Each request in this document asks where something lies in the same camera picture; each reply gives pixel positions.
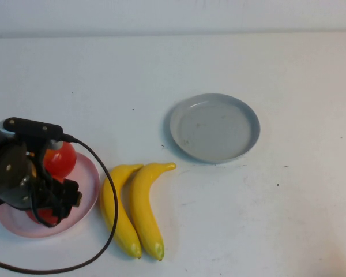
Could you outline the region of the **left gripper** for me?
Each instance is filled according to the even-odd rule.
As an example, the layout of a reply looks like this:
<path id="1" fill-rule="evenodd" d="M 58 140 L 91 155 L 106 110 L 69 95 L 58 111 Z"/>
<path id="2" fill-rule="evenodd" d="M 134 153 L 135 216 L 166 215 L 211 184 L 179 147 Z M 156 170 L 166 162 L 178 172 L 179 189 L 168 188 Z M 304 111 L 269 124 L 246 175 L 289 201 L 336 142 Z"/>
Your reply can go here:
<path id="1" fill-rule="evenodd" d="M 62 184 L 32 173 L 0 173 L 0 204 L 19 210 L 28 210 L 31 204 L 50 208 L 51 225 L 58 225 L 67 218 L 72 207 L 79 207 L 81 199 L 79 184 L 74 180 L 64 179 Z"/>

